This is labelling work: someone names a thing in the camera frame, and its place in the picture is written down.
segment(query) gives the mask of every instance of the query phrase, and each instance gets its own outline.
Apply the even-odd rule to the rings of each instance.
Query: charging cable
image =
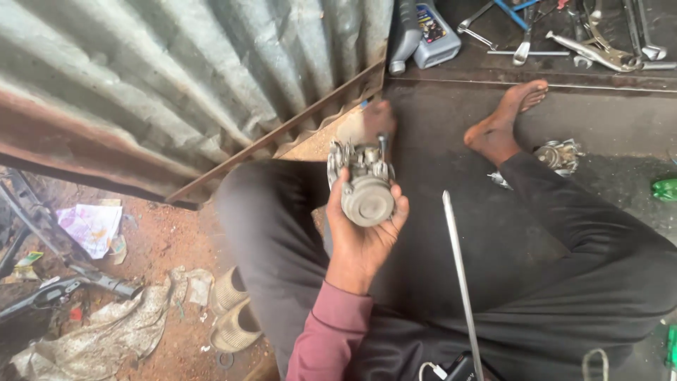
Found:
[[[418,368],[418,381],[423,381],[423,370],[425,369],[426,366],[433,368],[433,372],[437,374],[437,377],[439,377],[440,380],[444,380],[447,378],[448,374],[447,372],[444,371],[444,369],[442,369],[439,365],[435,365],[430,361],[427,361],[423,363],[420,368]]]

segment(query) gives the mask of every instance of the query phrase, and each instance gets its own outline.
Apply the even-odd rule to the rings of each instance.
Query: maroon long-sleeve shirt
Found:
[[[352,354],[367,333],[374,302],[323,282],[303,333],[294,344],[288,381],[343,381]]]

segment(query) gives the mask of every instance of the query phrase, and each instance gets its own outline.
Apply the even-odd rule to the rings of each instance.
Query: person's hand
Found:
[[[327,203],[327,219],[334,241],[334,252],[325,280],[338,289],[356,295],[366,295],[377,270],[393,249],[399,231],[409,216],[409,200],[393,183],[395,213],[390,220],[363,228],[346,217],[341,208],[341,188],[349,179],[347,168],[332,185]]]

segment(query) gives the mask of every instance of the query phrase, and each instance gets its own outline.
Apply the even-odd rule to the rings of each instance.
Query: metal wall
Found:
[[[0,0],[0,153],[169,195],[384,60],[392,13],[392,0]]]

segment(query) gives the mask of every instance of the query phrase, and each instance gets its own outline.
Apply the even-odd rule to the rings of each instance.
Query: rusty metal frame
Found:
[[[369,66],[368,68],[364,69],[360,74],[356,75],[354,78],[352,78],[350,81],[344,83],[343,85],[339,86],[336,88],[333,92],[329,93],[327,96],[324,98],[318,100],[308,108],[306,108],[302,113],[296,115],[292,119],[289,119],[287,122],[282,124],[280,127],[276,128],[275,130],[269,132],[266,136],[262,137],[261,139],[258,139],[256,142],[254,142],[252,145],[246,147],[227,161],[224,161],[223,163],[219,164],[217,167],[213,168],[211,171],[205,173],[204,175],[200,176],[199,178],[193,180],[191,183],[188,185],[184,186],[183,188],[177,190],[174,192],[172,195],[167,197],[165,199],[165,202],[167,203],[173,203],[180,198],[186,196],[188,193],[191,191],[197,189],[198,186],[201,184],[204,184],[205,182],[208,182],[209,180],[215,179],[218,175],[226,172],[227,170],[233,168],[236,164],[239,164],[243,162],[247,157],[251,156],[254,152],[257,150],[267,146],[268,144],[272,143],[280,134],[283,134],[290,130],[291,128],[297,126],[298,124],[304,122],[306,119],[310,118],[314,113],[322,110],[325,106],[327,106],[329,103],[332,101],[335,101],[337,98],[343,96],[348,92],[349,89],[352,89],[355,86],[358,86],[362,83],[367,82],[370,78],[371,75],[377,72],[379,69],[382,69],[384,67],[385,61],[382,60],[380,62],[377,62],[376,64],[373,64],[372,66]],[[365,100],[368,98],[371,98],[374,94],[379,92],[383,86],[383,71],[380,72],[380,85],[376,87],[369,87],[367,86],[366,89],[362,92],[362,95],[359,97],[360,101]]]

